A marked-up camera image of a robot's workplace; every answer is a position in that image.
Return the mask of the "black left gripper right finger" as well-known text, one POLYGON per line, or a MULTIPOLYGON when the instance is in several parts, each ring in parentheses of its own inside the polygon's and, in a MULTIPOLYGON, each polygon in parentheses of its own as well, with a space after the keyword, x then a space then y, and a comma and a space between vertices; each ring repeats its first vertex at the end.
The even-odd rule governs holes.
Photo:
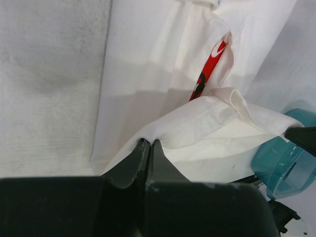
POLYGON ((279 232, 271 209, 254 186, 191 182, 156 140, 145 184, 145 235, 277 237, 279 232))

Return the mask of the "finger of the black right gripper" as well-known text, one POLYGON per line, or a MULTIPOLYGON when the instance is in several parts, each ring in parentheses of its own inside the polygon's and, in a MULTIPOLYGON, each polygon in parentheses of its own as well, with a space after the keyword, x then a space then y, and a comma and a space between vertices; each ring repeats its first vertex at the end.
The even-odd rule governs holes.
POLYGON ((286 130, 285 138, 316 156, 316 127, 294 127, 286 130))

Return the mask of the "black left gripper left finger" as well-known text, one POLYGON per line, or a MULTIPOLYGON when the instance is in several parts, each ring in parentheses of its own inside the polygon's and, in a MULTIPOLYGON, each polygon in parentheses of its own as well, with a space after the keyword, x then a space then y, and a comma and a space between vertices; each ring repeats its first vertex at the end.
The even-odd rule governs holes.
POLYGON ((3 237, 137 237, 139 173, 150 143, 100 176, 21 177, 0 181, 3 237))

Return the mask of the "white t-shirt red print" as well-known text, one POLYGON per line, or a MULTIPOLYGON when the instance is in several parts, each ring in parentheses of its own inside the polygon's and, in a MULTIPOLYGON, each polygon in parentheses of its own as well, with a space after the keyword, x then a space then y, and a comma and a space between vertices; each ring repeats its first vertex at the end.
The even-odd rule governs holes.
POLYGON ((247 102, 293 0, 115 0, 90 165, 102 174, 160 140, 189 179, 210 180, 299 121, 247 102))

